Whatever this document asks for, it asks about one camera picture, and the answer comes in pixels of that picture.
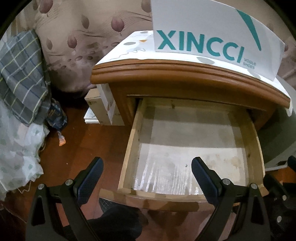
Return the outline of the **beige leaf-print curtain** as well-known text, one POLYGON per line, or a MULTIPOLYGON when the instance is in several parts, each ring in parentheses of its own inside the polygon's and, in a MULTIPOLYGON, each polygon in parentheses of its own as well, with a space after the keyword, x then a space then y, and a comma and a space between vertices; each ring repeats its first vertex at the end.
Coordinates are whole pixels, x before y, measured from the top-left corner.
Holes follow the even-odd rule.
POLYGON ((152 29, 149 1, 32 1, 13 20, 2 42, 34 30, 62 91, 91 88, 95 64, 135 31, 152 29))

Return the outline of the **white Xincci shoe box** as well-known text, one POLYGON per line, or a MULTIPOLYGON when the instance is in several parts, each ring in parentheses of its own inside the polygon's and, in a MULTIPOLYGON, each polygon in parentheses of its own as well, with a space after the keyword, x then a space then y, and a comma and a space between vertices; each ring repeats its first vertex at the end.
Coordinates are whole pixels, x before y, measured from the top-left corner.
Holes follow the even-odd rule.
POLYGON ((285 44, 250 15, 217 1, 152 1, 158 52, 201 55, 274 80, 285 44))

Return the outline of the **white dotted table cover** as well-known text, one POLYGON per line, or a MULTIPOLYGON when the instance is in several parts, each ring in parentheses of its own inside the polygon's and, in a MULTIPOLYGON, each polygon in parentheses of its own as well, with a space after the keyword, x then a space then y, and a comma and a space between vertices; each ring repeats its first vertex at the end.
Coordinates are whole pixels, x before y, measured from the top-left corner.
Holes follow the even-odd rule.
POLYGON ((243 62, 243 66, 235 65, 224 60, 219 60, 210 56, 203 56, 202 54, 186 54, 176 52, 157 52, 154 49, 154 34, 153 31, 136 31, 121 41, 113 50, 104 56, 96 66, 103 63, 112 63, 119 60, 175 60, 181 62, 200 63, 212 65, 227 70, 232 70, 240 74, 245 74, 254 77, 270 86, 276 88, 285 97, 290 98, 287 90, 281 82, 280 78, 266 78, 258 71, 250 68, 250 63, 243 62))

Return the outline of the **grey cabinet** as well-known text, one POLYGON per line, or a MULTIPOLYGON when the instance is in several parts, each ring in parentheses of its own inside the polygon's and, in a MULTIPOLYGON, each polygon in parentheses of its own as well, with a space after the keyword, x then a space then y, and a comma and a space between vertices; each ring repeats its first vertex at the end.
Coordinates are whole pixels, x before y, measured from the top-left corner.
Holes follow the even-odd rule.
POLYGON ((266 171, 286 167, 288 158, 295 156, 295 122, 295 109, 288 116, 286 109, 277 108, 258 131, 266 171))

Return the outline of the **wooden drawer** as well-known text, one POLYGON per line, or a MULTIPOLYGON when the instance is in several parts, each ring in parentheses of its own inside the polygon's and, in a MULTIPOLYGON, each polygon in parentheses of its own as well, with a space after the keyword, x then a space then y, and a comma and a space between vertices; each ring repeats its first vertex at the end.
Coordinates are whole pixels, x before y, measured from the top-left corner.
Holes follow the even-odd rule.
POLYGON ((203 101, 144 98, 133 120, 116 191, 100 197, 161 211, 211 210, 192 171, 200 157, 220 178, 258 185, 265 175, 255 126, 244 108, 203 101))

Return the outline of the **dark plastic bag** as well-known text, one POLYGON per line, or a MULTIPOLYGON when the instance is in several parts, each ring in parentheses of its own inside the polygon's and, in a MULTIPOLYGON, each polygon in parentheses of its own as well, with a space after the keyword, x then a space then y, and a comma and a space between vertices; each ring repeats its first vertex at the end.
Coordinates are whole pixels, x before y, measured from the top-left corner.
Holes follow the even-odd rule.
POLYGON ((50 130, 56 130, 61 132, 62 129, 67 126, 68 118, 66 113, 61 108, 60 103, 51 98, 51 105, 48 112, 48 116, 45 119, 45 124, 50 130))

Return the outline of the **grey plaid blanket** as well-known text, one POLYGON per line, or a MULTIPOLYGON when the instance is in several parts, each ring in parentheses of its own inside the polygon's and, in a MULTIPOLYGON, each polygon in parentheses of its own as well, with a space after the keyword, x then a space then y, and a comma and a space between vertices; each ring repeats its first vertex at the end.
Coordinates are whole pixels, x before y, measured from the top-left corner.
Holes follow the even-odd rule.
POLYGON ((48 116, 49 75, 34 30, 10 37, 1 48, 1 100, 24 125, 41 125, 48 116))

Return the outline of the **orange snack wrapper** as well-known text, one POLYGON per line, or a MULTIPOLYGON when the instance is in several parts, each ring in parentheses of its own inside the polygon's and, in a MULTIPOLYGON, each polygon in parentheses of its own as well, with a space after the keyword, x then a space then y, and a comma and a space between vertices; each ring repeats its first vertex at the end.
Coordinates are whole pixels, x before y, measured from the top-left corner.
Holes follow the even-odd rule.
POLYGON ((58 138, 59 138, 59 146, 61 147, 64 144, 66 144, 66 140, 60 131, 58 131, 57 133, 58 133, 58 138))

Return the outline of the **black checked slipper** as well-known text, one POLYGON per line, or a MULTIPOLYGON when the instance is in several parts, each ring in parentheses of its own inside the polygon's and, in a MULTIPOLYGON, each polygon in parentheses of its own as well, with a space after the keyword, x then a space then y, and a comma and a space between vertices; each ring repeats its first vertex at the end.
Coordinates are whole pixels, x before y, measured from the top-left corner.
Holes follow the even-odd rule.
POLYGON ((102 216, 89 220, 98 240, 136 240, 149 224, 140 209, 99 198, 102 216))

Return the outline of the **white floral bedsheet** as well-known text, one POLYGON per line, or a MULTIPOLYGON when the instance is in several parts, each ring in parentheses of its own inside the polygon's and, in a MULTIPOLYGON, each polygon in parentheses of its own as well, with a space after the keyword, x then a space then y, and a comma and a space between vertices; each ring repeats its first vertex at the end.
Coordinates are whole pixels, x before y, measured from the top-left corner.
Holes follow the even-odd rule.
POLYGON ((45 125, 21 123, 1 101, 0 159, 1 201, 9 191, 44 174, 39 150, 49 133, 45 125))

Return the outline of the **wooden nightstand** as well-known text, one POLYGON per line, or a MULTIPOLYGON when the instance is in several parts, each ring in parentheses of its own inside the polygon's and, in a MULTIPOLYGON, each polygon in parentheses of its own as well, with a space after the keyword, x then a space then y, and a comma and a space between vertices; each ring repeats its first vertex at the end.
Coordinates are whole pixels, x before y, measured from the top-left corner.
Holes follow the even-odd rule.
POLYGON ((166 97, 211 101, 257 109, 259 130, 278 106, 290 107, 290 98, 254 77, 187 61, 126 59, 96 65, 92 84, 108 84, 123 122, 131 126, 136 97, 166 97))

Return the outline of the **brown cardboard box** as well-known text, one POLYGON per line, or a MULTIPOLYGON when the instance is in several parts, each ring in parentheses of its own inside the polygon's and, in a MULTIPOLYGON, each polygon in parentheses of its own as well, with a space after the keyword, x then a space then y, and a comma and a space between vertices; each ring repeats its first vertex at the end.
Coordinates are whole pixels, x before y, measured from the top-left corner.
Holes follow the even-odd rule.
POLYGON ((107 112, 105 110, 104 104, 100 97, 97 88, 88 91, 85 96, 85 100, 89 105, 89 108, 84 116, 86 123, 98 123, 104 126, 123 126, 124 122, 119 113, 117 105, 115 106, 115 112, 113 117, 113 125, 110 124, 107 112))

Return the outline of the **white cardboard box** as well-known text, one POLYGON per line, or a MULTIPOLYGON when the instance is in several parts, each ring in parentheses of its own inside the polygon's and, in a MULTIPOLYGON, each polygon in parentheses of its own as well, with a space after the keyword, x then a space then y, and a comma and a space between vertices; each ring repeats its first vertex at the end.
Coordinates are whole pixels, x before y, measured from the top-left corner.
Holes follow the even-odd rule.
POLYGON ((97 89, 107 112, 110 124, 113 125, 113 117, 115 112, 115 100, 108 84, 98 84, 97 89))

